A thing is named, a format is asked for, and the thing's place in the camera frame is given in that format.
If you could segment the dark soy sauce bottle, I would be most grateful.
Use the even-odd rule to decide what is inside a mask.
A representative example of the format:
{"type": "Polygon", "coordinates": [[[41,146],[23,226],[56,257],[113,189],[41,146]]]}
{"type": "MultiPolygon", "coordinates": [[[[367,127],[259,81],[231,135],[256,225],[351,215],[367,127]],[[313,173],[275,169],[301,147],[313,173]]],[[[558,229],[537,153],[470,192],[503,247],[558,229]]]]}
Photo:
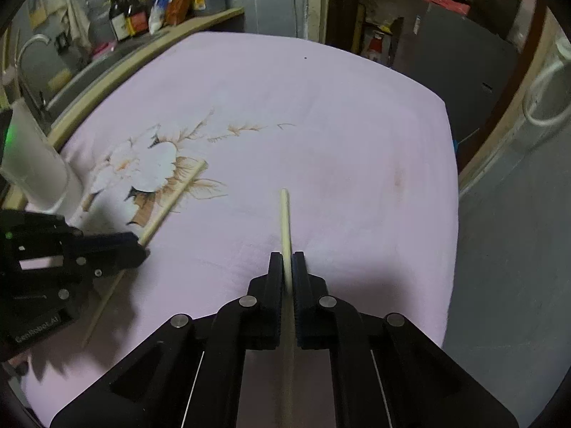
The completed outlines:
{"type": "Polygon", "coordinates": [[[124,5],[121,0],[109,0],[109,4],[108,19],[115,39],[118,42],[123,42],[131,36],[124,5]]]}

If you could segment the brown sauce bottle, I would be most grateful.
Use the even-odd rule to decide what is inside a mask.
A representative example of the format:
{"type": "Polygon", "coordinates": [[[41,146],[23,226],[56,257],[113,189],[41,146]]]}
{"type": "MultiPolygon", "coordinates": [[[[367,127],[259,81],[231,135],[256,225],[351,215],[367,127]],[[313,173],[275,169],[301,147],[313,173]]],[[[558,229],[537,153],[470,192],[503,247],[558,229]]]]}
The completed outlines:
{"type": "Polygon", "coordinates": [[[148,31],[147,12],[140,0],[125,0],[127,24],[130,35],[135,38],[148,31]]]}

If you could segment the chrome sink faucet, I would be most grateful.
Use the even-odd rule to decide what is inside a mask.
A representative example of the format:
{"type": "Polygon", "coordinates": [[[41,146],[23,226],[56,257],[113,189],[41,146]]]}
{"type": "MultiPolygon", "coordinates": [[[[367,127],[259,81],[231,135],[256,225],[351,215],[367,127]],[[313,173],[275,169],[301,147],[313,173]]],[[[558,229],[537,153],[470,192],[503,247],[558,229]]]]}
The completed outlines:
{"type": "Polygon", "coordinates": [[[15,58],[16,73],[20,86],[41,112],[49,98],[49,54],[52,40],[45,34],[30,37],[19,49],[15,58]]]}

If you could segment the hanging beige towel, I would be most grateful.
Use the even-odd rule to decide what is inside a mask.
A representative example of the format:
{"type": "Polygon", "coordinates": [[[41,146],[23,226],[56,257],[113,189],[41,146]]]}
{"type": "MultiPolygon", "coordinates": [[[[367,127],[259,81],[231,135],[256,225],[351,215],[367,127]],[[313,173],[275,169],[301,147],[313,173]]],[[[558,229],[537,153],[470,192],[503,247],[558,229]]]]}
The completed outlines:
{"type": "Polygon", "coordinates": [[[72,42],[87,52],[92,50],[93,45],[89,39],[91,22],[79,0],[47,0],[47,12],[59,17],[64,31],[72,42]]]}

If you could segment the pale bamboo chopstick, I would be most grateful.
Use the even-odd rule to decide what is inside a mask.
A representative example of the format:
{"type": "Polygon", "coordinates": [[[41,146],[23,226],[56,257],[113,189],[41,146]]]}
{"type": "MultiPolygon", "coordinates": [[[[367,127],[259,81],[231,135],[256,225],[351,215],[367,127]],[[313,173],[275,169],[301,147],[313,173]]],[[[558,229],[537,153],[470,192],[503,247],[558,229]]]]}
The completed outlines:
{"type": "Polygon", "coordinates": [[[294,383],[294,312],[292,299],[292,267],[291,267],[291,235],[289,194],[283,188],[281,198],[281,238],[284,263],[284,298],[283,298],[283,380],[282,380],[282,426],[293,427],[293,383],[294,383]]]}

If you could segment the grey cabinet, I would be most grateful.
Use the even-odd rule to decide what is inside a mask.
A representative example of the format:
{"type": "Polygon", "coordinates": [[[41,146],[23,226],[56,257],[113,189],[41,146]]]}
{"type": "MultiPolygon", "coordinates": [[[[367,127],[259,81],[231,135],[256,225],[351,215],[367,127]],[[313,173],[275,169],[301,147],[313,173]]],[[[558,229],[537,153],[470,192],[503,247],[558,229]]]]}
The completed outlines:
{"type": "Polygon", "coordinates": [[[411,47],[395,69],[445,103],[453,139],[461,142],[490,117],[519,52],[465,16],[430,4],[409,35],[411,47]]]}

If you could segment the wooden door frame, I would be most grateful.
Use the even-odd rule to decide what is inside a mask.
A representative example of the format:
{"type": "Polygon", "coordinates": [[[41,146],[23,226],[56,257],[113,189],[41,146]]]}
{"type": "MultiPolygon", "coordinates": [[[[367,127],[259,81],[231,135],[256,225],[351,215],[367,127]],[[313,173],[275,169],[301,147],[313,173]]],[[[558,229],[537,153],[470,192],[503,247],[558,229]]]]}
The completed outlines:
{"type": "Polygon", "coordinates": [[[461,193],[476,183],[500,148],[521,126],[525,95],[541,68],[546,67],[558,33],[559,24],[549,0],[536,0],[524,48],[490,117],[460,144],[457,162],[461,193]]]}

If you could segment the pink floral tablecloth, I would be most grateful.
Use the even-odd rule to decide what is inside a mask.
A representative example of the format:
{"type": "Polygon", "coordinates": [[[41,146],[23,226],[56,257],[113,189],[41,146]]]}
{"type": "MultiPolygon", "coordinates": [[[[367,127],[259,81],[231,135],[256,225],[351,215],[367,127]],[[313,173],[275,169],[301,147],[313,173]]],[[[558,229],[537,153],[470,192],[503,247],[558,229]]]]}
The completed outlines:
{"type": "Polygon", "coordinates": [[[202,32],[107,97],[62,156],[91,232],[140,231],[145,205],[207,166],[94,333],[85,312],[32,351],[22,389],[44,424],[171,316],[243,296],[282,246],[282,189],[292,246],[332,295],[443,341],[456,160],[444,103],[405,75],[314,42],[202,32]]]}

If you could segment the white plastic utensil holder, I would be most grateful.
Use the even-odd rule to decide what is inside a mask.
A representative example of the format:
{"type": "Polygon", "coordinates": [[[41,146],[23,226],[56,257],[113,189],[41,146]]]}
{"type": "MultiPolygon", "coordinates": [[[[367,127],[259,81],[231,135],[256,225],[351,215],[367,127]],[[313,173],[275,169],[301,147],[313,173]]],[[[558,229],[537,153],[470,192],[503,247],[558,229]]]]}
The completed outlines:
{"type": "Polygon", "coordinates": [[[22,98],[1,111],[1,175],[42,213],[71,218],[79,207],[79,177],[49,144],[22,98]]]}

